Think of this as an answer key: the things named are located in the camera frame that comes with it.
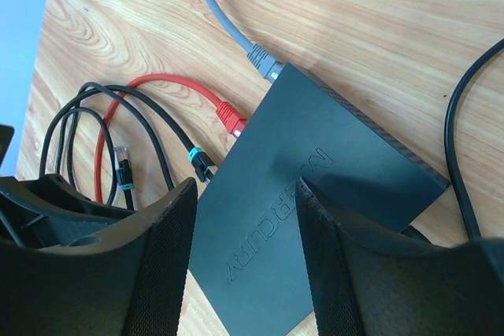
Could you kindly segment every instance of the red ethernet cable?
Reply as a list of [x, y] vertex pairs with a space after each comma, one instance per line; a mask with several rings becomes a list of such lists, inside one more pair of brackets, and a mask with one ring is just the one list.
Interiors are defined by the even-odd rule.
[[[219, 117], [222, 124], [224, 124], [226, 130], [229, 134], [234, 135], [238, 138], [246, 125], [246, 118], [236, 110], [236, 108], [228, 102], [223, 102], [218, 96], [216, 96], [211, 90], [203, 86], [202, 84], [195, 82], [194, 80], [184, 78], [177, 75], [169, 74], [150, 74], [145, 76], [140, 76], [137, 79], [132, 80], [127, 87], [136, 88], [140, 84], [151, 82], [154, 80], [164, 80], [167, 82], [177, 83], [182, 86], [196, 90], [206, 98], [208, 98], [216, 107], [216, 114]], [[124, 92], [119, 93], [123, 98], [126, 96]], [[106, 115], [103, 120], [110, 125], [113, 114], [116, 112], [118, 101], [113, 101], [109, 108], [107, 109]], [[102, 197], [102, 154], [103, 146], [105, 144], [105, 137], [103, 132], [100, 131], [98, 135], [98, 141], [96, 143], [96, 150], [94, 152], [94, 196], [97, 202], [103, 202]]]

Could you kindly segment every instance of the black cable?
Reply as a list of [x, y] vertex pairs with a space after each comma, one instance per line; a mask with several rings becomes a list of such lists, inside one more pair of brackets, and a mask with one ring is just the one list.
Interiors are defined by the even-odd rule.
[[[42, 148], [42, 154], [41, 154], [41, 158], [40, 158], [40, 169], [39, 169], [39, 175], [42, 176], [45, 174], [46, 172], [46, 164], [47, 164], [47, 154], [48, 154], [48, 151], [49, 151], [49, 145], [50, 145], [50, 140], [51, 140], [51, 137], [52, 137], [52, 134], [54, 133], [54, 129], [56, 128], [59, 120], [73, 107], [73, 106], [76, 106], [76, 105], [79, 105], [80, 102], [86, 98], [89, 98], [90, 96], [93, 96], [94, 94], [99, 94], [99, 93], [106, 93], [108, 94], [111, 98], [114, 98], [116, 100], [119, 101], [119, 103], [121, 103], [122, 105], [124, 105], [128, 110], [130, 110], [130, 112], [132, 112], [136, 118], [139, 120], [139, 122], [144, 126], [144, 128], [146, 129], [147, 131], [147, 134], [149, 134], [150, 136], [150, 139], [151, 141], [153, 142], [154, 144], [154, 148], [156, 149], [156, 153], [157, 153], [157, 157], [159, 158], [159, 161], [160, 161], [160, 165], [161, 165], [161, 170], [163, 171], [163, 176], [165, 177], [165, 181], [166, 181], [166, 184], [167, 184], [167, 187], [169, 188], [169, 190], [173, 189], [173, 181], [171, 179], [171, 176], [169, 174], [169, 168], [168, 168], [168, 165], [166, 163], [166, 159], [165, 159], [165, 156], [162, 152], [162, 148], [161, 148], [161, 144], [159, 143], [158, 141], [158, 138], [156, 137], [154, 131], [152, 130], [152, 127], [148, 124], [148, 122], [145, 120], [145, 118], [142, 116], [141, 113], [139, 113], [130, 103], [126, 102], [123, 98], [121, 98], [119, 95], [116, 95], [114, 94], [111, 90], [108, 90], [107, 88], [103, 87], [103, 86], [100, 86], [99, 84], [97, 83], [89, 83], [89, 84], [86, 84], [86, 86], [88, 87], [92, 87], [93, 89], [90, 89], [90, 90], [86, 90], [84, 91], [83, 93], [77, 95], [73, 100], [71, 100], [67, 105], [65, 105], [58, 113], [57, 115], [55, 116], [55, 118], [51, 121], [49, 127], [47, 128], [47, 132], [46, 132], [46, 137], [44, 138], [44, 143], [43, 143], [43, 148]], [[121, 86], [117, 86], [118, 88], [118, 91], [123, 91], [123, 92], [128, 92], [130, 93], [130, 90], [131, 88], [127, 88], [127, 87], [121, 87]], [[164, 118], [167, 120], [169, 118], [166, 117], [167, 116], [167, 113], [164, 112]], [[71, 143], [72, 140], [74, 139], [75, 137], [72, 137], [72, 133], [70, 133], [70, 136], [69, 136], [69, 146], [71, 146]]]
[[[63, 149], [64, 149], [64, 146], [65, 146], [66, 123], [67, 123], [69, 117], [72, 114], [75, 114], [75, 115], [78, 116], [78, 113], [87, 113], [87, 114], [90, 114], [99, 123], [100, 128], [103, 131], [103, 135], [105, 137], [105, 142], [106, 142], [106, 145], [107, 145], [107, 150], [108, 150], [109, 156], [110, 156], [110, 162], [111, 162], [111, 165], [112, 165], [112, 171], [111, 172], [114, 172], [113, 142], [112, 142], [112, 137], [110, 136], [110, 132], [109, 132], [109, 129], [108, 129], [105, 121], [93, 109], [84, 108], [84, 107], [78, 107], [78, 108], [70, 109], [63, 116], [63, 118], [61, 119], [60, 139], [59, 139], [59, 143], [58, 143], [57, 156], [56, 156], [56, 173], [59, 174], [60, 170], [61, 170], [61, 159], [62, 159], [62, 156], [63, 156]], [[116, 192], [117, 192], [117, 177], [115, 175], [112, 175], [112, 183], [110, 184], [109, 198], [107, 199], [107, 202], [106, 202], [107, 205], [112, 205], [113, 199], [116, 197]]]
[[124, 198], [126, 199], [126, 209], [134, 210], [133, 195], [130, 189], [124, 191]]
[[[146, 105], [151, 107], [152, 110], [155, 111], [163, 119], [163, 121], [166, 122], [171, 127], [171, 129], [175, 132], [177, 137], [180, 139], [180, 141], [186, 147], [187, 151], [191, 151], [192, 149], [194, 149], [195, 144], [187, 136], [185, 131], [180, 127], [180, 125], [157, 102], [153, 101], [151, 98], [149, 98], [148, 96], [146, 96], [142, 92], [139, 92], [138, 90], [135, 90], [130, 87], [125, 87], [125, 86], [118, 86], [118, 85], [100, 86], [97, 83], [86, 83], [80, 88], [79, 94], [86, 93], [89, 88], [93, 88], [95, 90], [100, 90], [100, 91], [102, 91], [102, 89], [104, 89], [104, 90], [109, 90], [109, 92], [110, 91], [125, 92], [127, 94], [130, 94], [131, 96], [138, 98], [139, 100], [144, 102]], [[124, 100], [123, 98], [121, 98], [117, 94], [113, 94], [113, 96], [110, 96], [110, 97], [112, 97], [114, 99], [120, 98], [121, 104], [124, 104], [124, 102], [126, 102], [126, 100]], [[72, 164], [73, 163], [73, 140], [74, 140], [75, 134], [76, 134], [77, 122], [78, 122], [78, 119], [76, 117], [74, 117], [72, 120], [72, 125], [70, 126], [70, 132], [69, 132], [69, 148], [67, 150], [67, 170], [69, 172], [69, 175], [71, 173], [73, 173], [73, 164]]]
[[464, 74], [458, 85], [455, 87], [454, 93], [451, 95], [450, 102], [448, 103], [447, 115], [444, 124], [444, 151], [447, 159], [448, 172], [452, 185], [454, 187], [455, 195], [457, 196], [458, 206], [464, 220], [465, 230], [470, 239], [481, 236], [478, 221], [474, 214], [473, 205], [469, 194], [465, 189], [464, 180], [458, 167], [457, 154], [455, 153], [455, 116], [457, 113], [457, 106], [464, 93], [465, 88], [471, 82], [471, 79], [478, 73], [482, 67], [486, 65], [493, 57], [504, 49], [504, 39], [497, 42], [485, 54], [483, 54], [471, 68]]

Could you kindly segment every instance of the wooden table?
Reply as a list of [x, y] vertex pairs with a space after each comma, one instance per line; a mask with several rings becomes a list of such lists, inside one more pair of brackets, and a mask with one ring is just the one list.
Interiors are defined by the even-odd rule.
[[[504, 36], [504, 0], [217, 1], [253, 41], [311, 69], [445, 174], [443, 117], [451, 91], [465, 70]], [[503, 69], [500, 58], [478, 77], [458, 121], [461, 169], [487, 237], [504, 236]], [[47, 0], [18, 177], [37, 176], [47, 125], [84, 82], [126, 84], [152, 72], [200, 80], [247, 115], [269, 88], [203, 0]], [[169, 107], [217, 162], [224, 159], [233, 137], [207, 100], [171, 83], [152, 83], [143, 90]], [[100, 97], [87, 104], [102, 112], [108, 103]], [[152, 120], [169, 152], [175, 180], [192, 175], [181, 144], [156, 116]], [[138, 195], [144, 205], [150, 204], [166, 189], [145, 132], [124, 109], [112, 131], [116, 144], [130, 146]], [[97, 132], [95, 122], [83, 116], [76, 179], [88, 195], [93, 193]], [[108, 185], [106, 157], [103, 172]], [[465, 240], [452, 190], [415, 226], [440, 245]], [[292, 334], [316, 332], [311, 315]], [[180, 334], [225, 334], [190, 275]]]

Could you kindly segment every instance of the blue wall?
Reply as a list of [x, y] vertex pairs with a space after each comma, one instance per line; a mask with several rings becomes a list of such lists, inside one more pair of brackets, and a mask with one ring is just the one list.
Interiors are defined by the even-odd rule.
[[0, 124], [16, 128], [0, 168], [14, 175], [46, 0], [0, 0]]

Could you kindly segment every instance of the ethernet cable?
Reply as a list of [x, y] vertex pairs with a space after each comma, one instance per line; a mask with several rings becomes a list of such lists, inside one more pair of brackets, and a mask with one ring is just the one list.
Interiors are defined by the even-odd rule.
[[261, 45], [253, 44], [224, 14], [216, 0], [205, 0], [215, 17], [222, 24], [229, 35], [246, 51], [246, 57], [259, 71], [263, 78], [271, 83], [282, 71], [284, 64], [270, 54]]

